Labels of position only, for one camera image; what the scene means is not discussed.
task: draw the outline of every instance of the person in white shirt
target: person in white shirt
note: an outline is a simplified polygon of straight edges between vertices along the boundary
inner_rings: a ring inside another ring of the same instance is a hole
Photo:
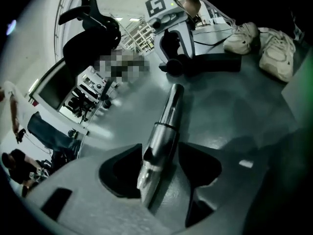
[[[56,152],[64,152],[70,158],[76,157],[81,141],[68,137],[44,121],[36,108],[9,81],[0,87],[0,102],[5,99],[10,101],[12,129],[15,135],[19,133],[21,125],[47,148]]]

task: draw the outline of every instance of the shiny metal tube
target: shiny metal tube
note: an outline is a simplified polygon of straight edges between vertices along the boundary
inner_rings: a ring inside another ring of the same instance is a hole
[[[141,201],[149,206],[160,181],[161,173],[172,151],[176,150],[182,112],[184,87],[174,84],[159,122],[155,123],[142,153],[142,167],[137,180]]]

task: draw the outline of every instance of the person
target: person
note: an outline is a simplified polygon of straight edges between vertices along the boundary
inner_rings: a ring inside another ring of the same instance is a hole
[[[0,87],[0,102],[5,99],[10,101],[12,129],[15,135],[19,133],[21,125],[45,147],[55,152],[64,152],[69,159],[77,156],[81,141],[68,137],[44,121],[36,108],[9,81],[3,84],[3,88]]]
[[[305,2],[295,0],[202,0],[216,9],[233,26],[233,34],[224,41],[224,49],[237,54],[250,53],[258,45],[260,33],[258,27],[268,28],[268,38],[262,48],[259,62],[261,69],[284,82],[293,75],[293,38],[300,29],[295,25],[305,25]],[[191,17],[195,17],[201,8],[200,0],[185,0],[183,5]]]
[[[35,181],[29,177],[30,172],[36,173],[40,165],[22,151],[15,149],[10,154],[3,152],[2,163],[9,169],[11,179],[20,185],[30,188]]]

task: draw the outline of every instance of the white sticker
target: white sticker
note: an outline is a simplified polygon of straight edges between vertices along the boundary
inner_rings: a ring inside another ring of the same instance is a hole
[[[240,165],[247,167],[249,169],[251,169],[253,167],[253,161],[248,161],[248,160],[241,160],[239,162]]]

